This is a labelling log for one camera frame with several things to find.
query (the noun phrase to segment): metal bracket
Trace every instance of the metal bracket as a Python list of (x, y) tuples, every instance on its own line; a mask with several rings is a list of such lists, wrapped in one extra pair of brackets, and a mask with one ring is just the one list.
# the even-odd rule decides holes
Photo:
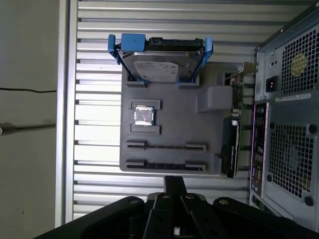
[(215, 215), (211, 205), (202, 201), (195, 194), (183, 195), (180, 199), (201, 238), (230, 239), (228, 232)]
[(167, 193), (156, 196), (153, 209), (146, 224), (144, 239), (172, 239), (174, 237), (174, 198)]
[(246, 75), (249, 75), (252, 73), (257, 73), (258, 72), (257, 66), (258, 66), (258, 63), (244, 62), (243, 71), (235, 73), (235, 74), (227, 77), (225, 80), (229, 80), (232, 78), (238, 78), (240, 76), (246, 76)]

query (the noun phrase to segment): hard drive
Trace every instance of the hard drive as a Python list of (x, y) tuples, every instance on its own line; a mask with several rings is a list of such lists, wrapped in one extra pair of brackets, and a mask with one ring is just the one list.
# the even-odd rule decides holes
[(120, 44), (109, 35), (108, 51), (129, 74), (129, 86), (146, 87), (151, 82), (196, 83), (196, 76), (212, 55), (211, 38), (166, 40), (144, 34), (122, 34)]

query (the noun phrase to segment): black cable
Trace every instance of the black cable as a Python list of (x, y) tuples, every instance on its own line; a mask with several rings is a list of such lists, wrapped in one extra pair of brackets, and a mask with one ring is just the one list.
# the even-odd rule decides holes
[(46, 128), (55, 128), (55, 127), (56, 127), (55, 123), (50, 123), (50, 124), (16, 126), (15, 129), (21, 132), (21, 131), (32, 131), (37, 129), (46, 129)]
[(38, 93), (38, 94), (56, 92), (56, 90), (52, 90), (52, 91), (36, 91), (36, 90), (32, 90), (32, 89), (20, 89), (20, 88), (0, 88), (0, 91), (29, 91), (29, 92)]

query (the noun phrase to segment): blue plastic clip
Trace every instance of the blue plastic clip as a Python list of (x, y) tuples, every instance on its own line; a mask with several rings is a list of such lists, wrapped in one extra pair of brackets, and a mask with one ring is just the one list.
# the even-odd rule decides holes
[(212, 40), (211, 37), (207, 37), (205, 39), (205, 53), (204, 53), (204, 57), (203, 57), (203, 61), (201, 63), (201, 66), (203, 67), (206, 63), (206, 61), (211, 57), (211, 55), (213, 54), (214, 48), (213, 48), (213, 44), (212, 44)]
[(121, 63), (118, 51), (115, 48), (115, 35), (109, 35), (108, 52), (113, 56), (118, 64)]
[(123, 33), (121, 39), (121, 51), (143, 52), (145, 48), (145, 34)]

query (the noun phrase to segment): white label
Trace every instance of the white label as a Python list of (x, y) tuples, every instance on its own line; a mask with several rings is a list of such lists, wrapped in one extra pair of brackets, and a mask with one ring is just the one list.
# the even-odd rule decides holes
[(297, 101), (297, 100), (304, 100), (311, 98), (311, 94), (303, 94), (303, 95), (296, 95), (296, 96), (285, 96), (285, 97), (277, 97), (276, 102), (281, 101)]
[(134, 66), (143, 80), (175, 82), (178, 65), (171, 62), (135, 61)]

